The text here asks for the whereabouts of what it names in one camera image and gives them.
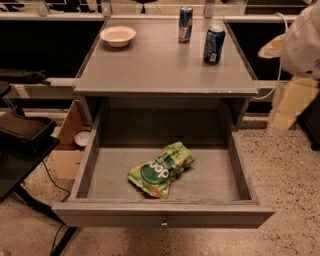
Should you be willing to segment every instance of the terrazzo floor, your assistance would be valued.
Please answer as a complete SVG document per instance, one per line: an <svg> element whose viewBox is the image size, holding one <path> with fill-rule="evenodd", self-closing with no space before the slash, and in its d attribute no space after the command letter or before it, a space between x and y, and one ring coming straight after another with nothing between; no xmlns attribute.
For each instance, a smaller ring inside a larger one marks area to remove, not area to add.
<svg viewBox="0 0 320 256"><path fill-rule="evenodd" d="M260 203L276 210L259 229L85 227L76 231L62 255L320 255L320 152L311 150L302 129L272 137L263 119L254 120L244 119L238 131L244 162ZM55 179L51 156L46 163ZM57 184L72 187L70 181L58 180ZM43 166L27 178L26 189L48 204L65 196ZM59 227L15 196L0 203L0 251L50 255Z"/></svg>

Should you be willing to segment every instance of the white bowl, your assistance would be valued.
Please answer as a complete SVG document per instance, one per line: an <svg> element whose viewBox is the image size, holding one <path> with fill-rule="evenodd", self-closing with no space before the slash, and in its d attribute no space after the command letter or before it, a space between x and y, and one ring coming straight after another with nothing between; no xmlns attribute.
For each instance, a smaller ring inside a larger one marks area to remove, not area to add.
<svg viewBox="0 0 320 256"><path fill-rule="evenodd" d="M112 47L125 47L136 35L133 28L125 26L109 27L100 32L100 38Z"/></svg>
<svg viewBox="0 0 320 256"><path fill-rule="evenodd" d="M80 147L85 147L88 144L88 140L90 137L90 132L79 132L74 138L76 144Z"/></svg>

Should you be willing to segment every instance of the white robotic hand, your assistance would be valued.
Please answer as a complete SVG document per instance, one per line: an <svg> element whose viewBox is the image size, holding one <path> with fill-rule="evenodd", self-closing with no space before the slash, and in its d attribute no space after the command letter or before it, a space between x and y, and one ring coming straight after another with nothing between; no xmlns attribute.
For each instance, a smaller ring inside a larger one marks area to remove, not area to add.
<svg viewBox="0 0 320 256"><path fill-rule="evenodd" d="M282 68L294 76L320 79L320 1L304 9L285 34Z"/></svg>
<svg viewBox="0 0 320 256"><path fill-rule="evenodd" d="M280 57L282 69L291 81L275 89L268 130L281 134L319 93L320 0L304 9L284 35L271 40L259 51L263 58Z"/></svg>

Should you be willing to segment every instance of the aluminum can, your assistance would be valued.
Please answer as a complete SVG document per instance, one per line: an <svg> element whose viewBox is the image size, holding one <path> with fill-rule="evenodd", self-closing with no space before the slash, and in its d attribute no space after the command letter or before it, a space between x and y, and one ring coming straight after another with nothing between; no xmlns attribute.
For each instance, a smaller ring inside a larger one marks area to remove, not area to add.
<svg viewBox="0 0 320 256"><path fill-rule="evenodd" d="M192 7L181 7L179 17L179 42L190 42L192 31Z"/></svg>
<svg viewBox="0 0 320 256"><path fill-rule="evenodd" d="M203 60L211 65L218 64L226 32L221 26L212 26L207 31L206 42L203 51Z"/></svg>

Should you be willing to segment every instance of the chip bag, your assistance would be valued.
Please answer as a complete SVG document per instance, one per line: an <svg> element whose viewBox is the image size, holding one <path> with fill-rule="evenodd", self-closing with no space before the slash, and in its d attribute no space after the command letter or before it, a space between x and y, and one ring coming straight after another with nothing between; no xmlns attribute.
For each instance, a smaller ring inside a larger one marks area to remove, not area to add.
<svg viewBox="0 0 320 256"><path fill-rule="evenodd" d="M177 142L166 146L153 161L132 168L128 179L152 197L167 199L171 183L194 160L194 155Z"/></svg>

